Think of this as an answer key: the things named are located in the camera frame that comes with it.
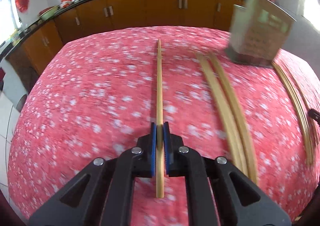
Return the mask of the green bowl on counter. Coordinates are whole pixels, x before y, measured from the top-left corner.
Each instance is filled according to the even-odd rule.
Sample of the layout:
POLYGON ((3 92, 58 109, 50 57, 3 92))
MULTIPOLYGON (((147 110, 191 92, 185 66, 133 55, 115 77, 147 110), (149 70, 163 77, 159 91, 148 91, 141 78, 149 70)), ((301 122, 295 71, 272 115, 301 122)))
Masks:
POLYGON ((54 7, 44 9, 39 13, 39 18, 42 19, 43 21, 46 21, 49 18, 51 18, 55 14, 55 12, 59 10, 59 8, 60 6, 54 6, 54 7))

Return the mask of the red floral tablecloth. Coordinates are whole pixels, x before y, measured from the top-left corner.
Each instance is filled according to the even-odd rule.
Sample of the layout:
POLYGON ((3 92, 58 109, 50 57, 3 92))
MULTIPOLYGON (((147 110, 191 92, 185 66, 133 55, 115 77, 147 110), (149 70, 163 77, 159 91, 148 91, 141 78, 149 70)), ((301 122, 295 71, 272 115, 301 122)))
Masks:
POLYGON ((291 218, 319 183, 319 158, 306 163, 295 110, 273 69, 225 56, 229 33, 145 27, 67 43, 31 90, 12 139, 9 196, 25 217, 97 157, 113 159, 148 134, 156 117, 158 47, 163 114, 170 131, 208 158, 229 156, 227 137, 196 54, 214 53, 251 134, 259 186, 291 218))

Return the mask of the brown kitchen cabinets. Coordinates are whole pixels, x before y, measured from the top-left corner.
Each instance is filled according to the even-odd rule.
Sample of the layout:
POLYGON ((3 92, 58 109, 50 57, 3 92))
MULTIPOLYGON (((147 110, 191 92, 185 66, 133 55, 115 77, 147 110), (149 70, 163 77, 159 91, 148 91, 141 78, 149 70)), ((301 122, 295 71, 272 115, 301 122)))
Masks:
POLYGON ((41 74, 70 41, 133 27, 189 26, 228 31, 244 0, 89 0, 68 7, 27 34, 6 56, 17 74, 41 74))

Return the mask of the red bag on wall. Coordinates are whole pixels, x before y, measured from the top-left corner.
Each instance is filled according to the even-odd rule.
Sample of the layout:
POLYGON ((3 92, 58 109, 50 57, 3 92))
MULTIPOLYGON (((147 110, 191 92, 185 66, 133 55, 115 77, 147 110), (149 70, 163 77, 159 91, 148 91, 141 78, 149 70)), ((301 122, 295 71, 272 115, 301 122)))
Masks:
POLYGON ((29 0, 15 0, 15 4, 20 13, 25 13, 28 10, 29 0))

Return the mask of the wooden chopstick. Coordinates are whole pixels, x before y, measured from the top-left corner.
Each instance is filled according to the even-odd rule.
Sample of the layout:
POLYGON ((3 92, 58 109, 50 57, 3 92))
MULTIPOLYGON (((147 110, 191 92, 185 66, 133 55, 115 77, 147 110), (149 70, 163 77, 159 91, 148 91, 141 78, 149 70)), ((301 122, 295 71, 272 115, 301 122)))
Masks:
POLYGON ((291 73, 290 70, 289 70, 289 74, 290 74, 292 80, 294 81, 295 86, 298 88, 298 91, 299 91, 299 93, 300 93, 300 96, 302 97, 302 100, 303 100, 303 102, 304 102, 304 105, 305 105, 305 107, 306 107, 306 109, 307 109, 308 122, 309 122, 309 125, 310 125, 310 127, 311 127, 312 136, 313 136, 313 138, 314 138, 314 140, 315 140, 315 145, 317 146, 317 145, 319 144, 319 137, 318 137, 318 133, 317 133, 315 121, 314 121, 314 120, 310 117, 310 115, 309 115, 309 110, 310 110, 310 108, 309 108, 309 107, 310 107, 310 106, 309 106, 309 103, 308 103, 308 101, 307 101, 307 99, 306 99, 306 97, 305 97, 305 95, 304 95, 304 93, 303 93, 303 91, 302 91, 302 89, 301 89, 301 87, 300 87, 297 79, 296 79, 295 76, 291 73))
POLYGON ((293 85, 291 84, 289 78, 285 74, 285 72, 281 69, 281 67, 275 63, 272 62, 272 66, 274 70, 276 71, 277 75, 279 76, 284 88, 287 91, 287 94, 289 98, 291 99, 292 105, 295 109, 297 120, 300 126, 300 131, 303 136, 304 140, 304 147, 305 147, 305 153, 306 153, 306 162, 310 166, 313 164, 314 161, 314 155, 313 155, 313 148, 310 138, 310 130, 309 125, 307 121, 306 114, 303 110, 302 104, 298 98, 298 94, 296 90, 294 89, 293 85))
POLYGON ((220 78, 221 85, 227 97, 228 103, 231 107, 231 111, 235 119, 240 134, 240 138, 242 140, 242 146, 246 158, 249 178, 256 185, 259 185, 258 166, 255 148, 253 140, 251 138, 251 134, 247 126, 247 121, 244 112, 241 108, 240 102, 238 101, 238 97, 235 93, 235 90, 233 89, 233 86, 231 85, 231 82, 229 81, 227 74, 221 65, 221 62, 213 53, 211 53, 209 57, 216 73, 220 78))
POLYGON ((235 123, 231 108, 227 102, 221 85, 214 75, 210 64, 203 54, 196 53, 197 60, 200 63, 206 81, 210 87, 212 96, 217 106, 219 117, 226 133, 227 143, 234 165, 245 175, 248 175, 248 167, 242 147, 240 134, 235 123))
POLYGON ((156 197, 164 197, 164 140, 163 140, 163 90, 162 90, 162 48, 157 46, 157 99, 156 99, 156 197))

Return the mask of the black object at right edge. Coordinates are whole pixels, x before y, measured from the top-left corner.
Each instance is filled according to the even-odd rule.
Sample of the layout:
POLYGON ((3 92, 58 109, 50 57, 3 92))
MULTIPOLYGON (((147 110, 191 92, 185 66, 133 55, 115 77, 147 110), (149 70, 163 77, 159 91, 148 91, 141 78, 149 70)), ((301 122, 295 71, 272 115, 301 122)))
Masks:
POLYGON ((311 108, 310 110, 308 110, 308 116, 311 119, 315 120, 317 124, 320 126, 320 113, 317 110, 311 108))

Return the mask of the metal utensil holder box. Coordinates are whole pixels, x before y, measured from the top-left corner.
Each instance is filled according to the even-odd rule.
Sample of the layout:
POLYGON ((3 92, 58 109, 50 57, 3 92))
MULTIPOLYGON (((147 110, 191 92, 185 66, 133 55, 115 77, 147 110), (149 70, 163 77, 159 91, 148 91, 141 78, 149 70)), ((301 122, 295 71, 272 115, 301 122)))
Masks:
POLYGON ((271 67, 296 20, 269 0, 234 5, 226 55, 234 63, 271 67))

